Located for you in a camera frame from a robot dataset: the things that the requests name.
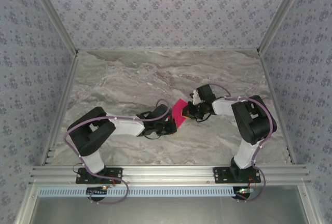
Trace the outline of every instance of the gray marble tabletop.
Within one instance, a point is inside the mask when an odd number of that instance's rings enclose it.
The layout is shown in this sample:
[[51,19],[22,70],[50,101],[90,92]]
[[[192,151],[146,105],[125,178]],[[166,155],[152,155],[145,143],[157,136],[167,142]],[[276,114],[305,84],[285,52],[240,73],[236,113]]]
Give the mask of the gray marble tabletop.
[[[53,164],[79,162],[62,137],[67,127],[96,106],[114,115],[153,110],[158,99],[190,100],[193,89],[219,83],[232,95],[258,94],[278,123],[257,51],[91,51],[78,55],[78,71]],[[217,96],[225,93],[212,87]],[[278,126],[257,163],[290,163]],[[186,120],[173,135],[157,140],[111,136],[101,147],[106,164],[229,164],[241,136],[234,117]]]

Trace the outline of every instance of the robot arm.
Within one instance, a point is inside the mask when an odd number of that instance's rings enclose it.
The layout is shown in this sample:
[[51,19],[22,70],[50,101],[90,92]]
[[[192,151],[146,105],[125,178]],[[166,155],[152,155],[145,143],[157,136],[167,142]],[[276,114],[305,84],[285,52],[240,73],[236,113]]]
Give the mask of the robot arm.
[[88,168],[93,173],[99,173],[105,168],[99,148],[110,135],[147,136],[155,132],[158,136],[162,136],[176,132],[176,124],[170,112],[156,121],[144,121],[146,119],[157,118],[167,110],[168,107],[161,104],[152,112],[147,111],[133,116],[133,118],[123,119],[120,116],[107,114],[102,107],[95,107],[71,124],[68,130],[92,118],[103,116],[112,116],[113,118],[85,124],[73,130],[69,135]]
[[[263,139],[269,134],[270,124],[266,113],[255,103],[249,101],[227,100],[224,97],[216,98],[209,85],[203,85],[191,94],[193,100],[188,102],[182,115],[191,119],[203,120],[206,114],[234,116],[242,137],[238,153],[231,161],[236,170],[251,166],[252,157]],[[262,99],[255,95],[250,97],[261,103]],[[273,132],[276,131],[276,122],[272,118]]]

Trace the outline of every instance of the black cable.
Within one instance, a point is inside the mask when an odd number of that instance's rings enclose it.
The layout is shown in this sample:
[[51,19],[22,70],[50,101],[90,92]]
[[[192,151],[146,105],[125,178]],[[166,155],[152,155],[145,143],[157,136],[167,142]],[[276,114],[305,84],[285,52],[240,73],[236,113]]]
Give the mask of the black cable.
[[78,165],[78,164],[82,164],[82,163],[76,163],[76,164],[73,166],[73,172],[76,173],[76,174],[78,174],[78,171],[77,171],[77,172],[74,171],[74,167],[75,167],[76,165]]
[[211,116],[211,114],[209,114],[205,119],[202,119],[202,120],[197,120],[197,119],[196,119],[196,122],[197,122],[197,123],[202,123],[202,122],[204,122],[204,121],[207,121],[207,120],[209,119],[210,116]]
[[156,138],[150,138],[150,137],[148,137],[148,136],[144,136],[144,137],[146,137],[146,138],[147,138],[147,139],[149,139],[149,140],[156,140],[156,139],[160,138],[160,137],[161,137],[161,135],[160,135],[160,136],[158,136],[158,137],[156,137]]

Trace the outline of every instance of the pink object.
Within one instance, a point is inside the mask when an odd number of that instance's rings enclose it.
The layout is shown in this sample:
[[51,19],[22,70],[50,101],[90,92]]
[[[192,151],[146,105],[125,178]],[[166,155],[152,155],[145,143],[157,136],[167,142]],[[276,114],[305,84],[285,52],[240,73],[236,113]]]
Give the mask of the pink object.
[[186,120],[186,117],[182,116],[182,109],[187,105],[187,102],[179,99],[172,108],[172,117],[175,120],[177,128],[179,128],[180,125],[182,125],[182,123]]

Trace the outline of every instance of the patterned wallpaper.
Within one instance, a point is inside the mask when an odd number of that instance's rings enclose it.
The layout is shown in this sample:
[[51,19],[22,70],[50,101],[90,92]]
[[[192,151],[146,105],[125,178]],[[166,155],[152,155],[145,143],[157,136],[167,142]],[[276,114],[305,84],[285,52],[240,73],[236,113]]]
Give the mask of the patterned wallpaper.
[[78,49],[256,48],[281,0],[51,0]]
[[0,223],[40,163],[71,55],[38,0],[0,0]]
[[298,163],[332,223],[332,0],[296,0],[264,54]]

